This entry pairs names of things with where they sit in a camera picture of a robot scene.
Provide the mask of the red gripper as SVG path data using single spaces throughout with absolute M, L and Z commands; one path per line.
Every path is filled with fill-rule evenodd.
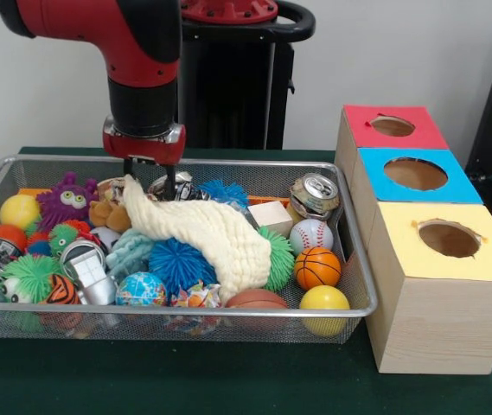
M 152 161 L 165 165 L 167 179 L 165 196 L 174 200 L 176 196 L 176 167 L 182 158 L 186 143 L 186 129 L 174 127 L 167 135 L 157 137 L 130 137 L 113 128 L 103 131 L 105 151 L 117 158 L 124 159 L 124 175 L 133 176 L 132 158 Z

